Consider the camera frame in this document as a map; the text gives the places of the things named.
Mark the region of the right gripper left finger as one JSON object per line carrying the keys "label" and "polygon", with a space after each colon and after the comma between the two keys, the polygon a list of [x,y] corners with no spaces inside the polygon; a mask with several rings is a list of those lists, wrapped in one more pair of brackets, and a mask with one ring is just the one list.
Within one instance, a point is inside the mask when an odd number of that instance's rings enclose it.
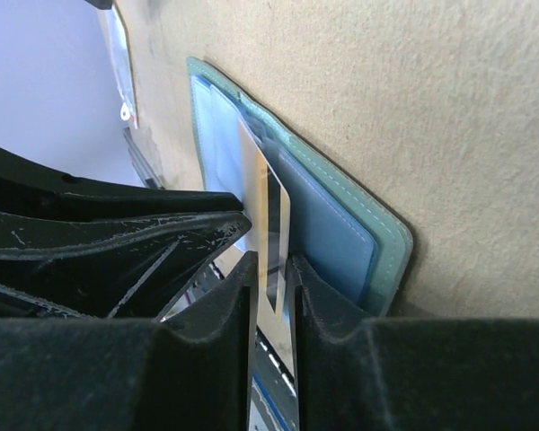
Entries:
{"label": "right gripper left finger", "polygon": [[257,255],[170,320],[0,319],[0,430],[244,430]]}

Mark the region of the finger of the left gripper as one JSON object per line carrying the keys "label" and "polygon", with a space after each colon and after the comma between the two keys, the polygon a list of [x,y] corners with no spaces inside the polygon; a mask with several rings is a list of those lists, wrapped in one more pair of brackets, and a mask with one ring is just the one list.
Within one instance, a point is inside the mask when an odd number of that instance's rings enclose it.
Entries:
{"label": "finger of the left gripper", "polygon": [[145,189],[75,177],[0,148],[0,211],[241,211],[227,192]]}
{"label": "finger of the left gripper", "polygon": [[250,228],[219,192],[0,202],[0,318],[160,318]]}

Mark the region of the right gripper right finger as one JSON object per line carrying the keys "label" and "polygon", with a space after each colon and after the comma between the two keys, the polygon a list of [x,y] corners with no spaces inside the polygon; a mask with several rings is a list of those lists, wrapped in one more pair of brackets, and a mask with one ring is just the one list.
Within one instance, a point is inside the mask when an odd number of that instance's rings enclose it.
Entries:
{"label": "right gripper right finger", "polygon": [[539,320],[375,318],[287,263],[303,430],[539,430]]}

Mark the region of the green card holder wallet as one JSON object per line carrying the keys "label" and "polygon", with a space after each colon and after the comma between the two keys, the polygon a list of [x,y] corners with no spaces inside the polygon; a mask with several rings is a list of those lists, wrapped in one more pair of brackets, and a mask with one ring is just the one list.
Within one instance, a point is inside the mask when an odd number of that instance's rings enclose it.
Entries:
{"label": "green card holder wallet", "polygon": [[244,198],[243,120],[290,199],[289,249],[367,314],[385,316],[411,256],[410,229],[219,70],[195,57],[187,68],[205,189]]}

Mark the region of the silver striped wallet card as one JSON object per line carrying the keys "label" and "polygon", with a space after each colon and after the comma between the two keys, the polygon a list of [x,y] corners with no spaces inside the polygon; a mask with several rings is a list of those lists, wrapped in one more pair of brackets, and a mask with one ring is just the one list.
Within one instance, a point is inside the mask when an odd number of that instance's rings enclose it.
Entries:
{"label": "silver striped wallet card", "polygon": [[238,136],[243,204],[252,222],[245,244],[249,251],[258,254],[258,326],[292,373],[294,360],[286,295],[290,199],[243,119],[238,121]]}

